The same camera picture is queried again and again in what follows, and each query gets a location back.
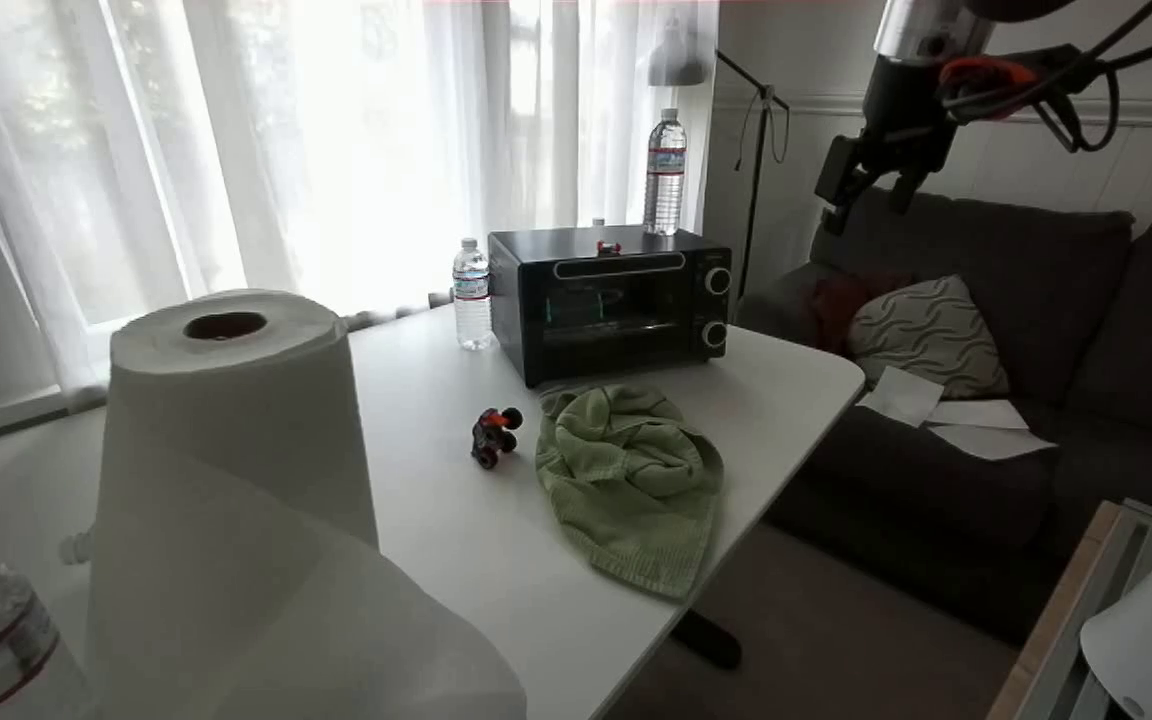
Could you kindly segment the robot base stand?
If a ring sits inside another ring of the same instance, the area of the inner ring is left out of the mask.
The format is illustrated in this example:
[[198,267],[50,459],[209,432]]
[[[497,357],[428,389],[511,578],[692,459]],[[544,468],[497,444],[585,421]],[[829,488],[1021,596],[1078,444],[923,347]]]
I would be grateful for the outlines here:
[[1152,720],[1152,507],[1099,504],[988,720]]

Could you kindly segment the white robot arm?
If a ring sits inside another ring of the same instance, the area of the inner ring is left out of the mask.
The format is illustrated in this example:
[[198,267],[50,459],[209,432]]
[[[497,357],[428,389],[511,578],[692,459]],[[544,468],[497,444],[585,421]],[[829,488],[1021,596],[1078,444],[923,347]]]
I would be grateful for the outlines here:
[[976,57],[997,24],[1041,22],[1067,0],[884,0],[870,76],[863,91],[863,130],[829,146],[816,200],[822,227],[844,231],[856,200],[895,178],[892,204],[942,169],[955,123],[939,106],[939,67]]

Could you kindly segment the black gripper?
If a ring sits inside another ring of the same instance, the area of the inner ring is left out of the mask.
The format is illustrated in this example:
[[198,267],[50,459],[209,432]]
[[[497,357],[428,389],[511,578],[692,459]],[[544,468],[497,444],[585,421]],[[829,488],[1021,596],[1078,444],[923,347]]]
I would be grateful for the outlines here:
[[942,169],[952,137],[955,123],[939,106],[939,67],[881,57],[866,76],[863,130],[835,137],[816,178],[822,227],[844,231],[851,204],[881,178],[895,178],[889,204],[909,214],[919,184]]

